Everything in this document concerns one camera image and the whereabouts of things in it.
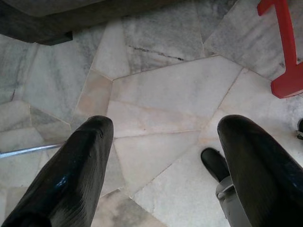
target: floor crack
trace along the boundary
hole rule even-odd
[[[151,50],[144,49],[144,48],[141,48],[141,47],[133,47],[133,46],[129,46],[129,47],[132,47],[134,50],[139,50],[139,51],[148,52],[148,53],[156,53],[156,54],[158,54],[158,55],[161,55],[161,56],[164,56],[164,57],[167,57],[167,58],[173,58],[173,59],[177,59],[177,60],[179,60],[179,61],[184,61],[183,58],[178,58],[178,57],[166,55],[166,54],[161,53],[161,52],[151,51]]]

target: black leather shoe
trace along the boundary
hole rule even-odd
[[[218,182],[230,175],[225,158],[213,148],[206,148],[201,153],[201,160],[208,172]]]
[[[297,138],[303,140],[303,118],[298,122]]]

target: metal rod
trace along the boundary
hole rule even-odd
[[[64,142],[57,143],[57,144],[51,144],[51,145],[44,145],[44,146],[39,146],[39,147],[33,147],[33,148],[14,150],[14,151],[10,151],[10,152],[4,152],[4,153],[0,153],[0,159],[5,158],[5,157],[10,157],[10,156],[15,156],[15,155],[22,155],[22,154],[28,154],[28,153],[32,153],[32,152],[60,148],[63,144],[64,144]]]

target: white marble tile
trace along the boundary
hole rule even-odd
[[[0,185],[0,225],[5,220],[7,189]]]
[[[111,80],[130,74],[120,19],[108,23],[92,68]]]
[[[21,100],[37,47],[0,35],[0,104]]]
[[[102,34],[97,26],[75,33],[73,41],[39,46],[23,99],[69,123]]]
[[[6,187],[28,187],[36,176],[41,153],[0,159],[0,184]]]
[[[8,189],[7,202],[5,209],[5,218],[13,211],[17,206],[22,196],[27,191],[28,187],[13,187]]]
[[[112,81],[96,71],[89,71],[71,122],[73,131],[91,116],[106,115],[111,89]]]
[[[285,71],[274,7],[259,17],[259,0],[239,0],[205,42],[205,48],[275,79]],[[290,1],[298,61],[303,59],[302,1]]]
[[[114,137],[199,130],[202,118],[189,114],[110,101],[107,116],[114,123]]]
[[[0,131],[31,127],[29,104],[13,101],[0,105]]]
[[[91,227],[165,227],[121,191],[99,199]]]
[[[0,152],[42,145],[44,139],[35,128],[24,128],[0,132]]]
[[[195,0],[203,42],[217,28],[237,0]]]
[[[111,100],[194,115],[206,123],[240,70],[220,56],[185,62],[115,80]]]
[[[190,131],[116,139],[128,193],[133,195],[165,170],[197,142],[198,136],[199,131]]]
[[[30,107],[32,125],[46,141],[65,141],[71,134],[68,123],[60,121],[43,111]]]
[[[272,135],[293,134],[302,118],[303,98],[279,99],[271,94],[269,80],[243,69],[219,108],[250,118]]]
[[[122,175],[120,161],[118,159],[115,147],[113,145],[108,157],[101,196],[106,195],[124,186],[125,186],[125,181]]]
[[[217,186],[200,160],[202,146],[193,146],[151,183],[135,202],[169,227],[228,227],[215,196]]]
[[[132,73],[204,57],[193,1],[124,17],[123,26]]]

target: red object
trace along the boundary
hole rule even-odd
[[[303,93],[303,62],[297,64],[294,31],[287,0],[261,0],[258,4],[259,16],[271,5],[276,8],[286,68],[283,75],[271,82],[271,91],[279,98],[287,98]]]

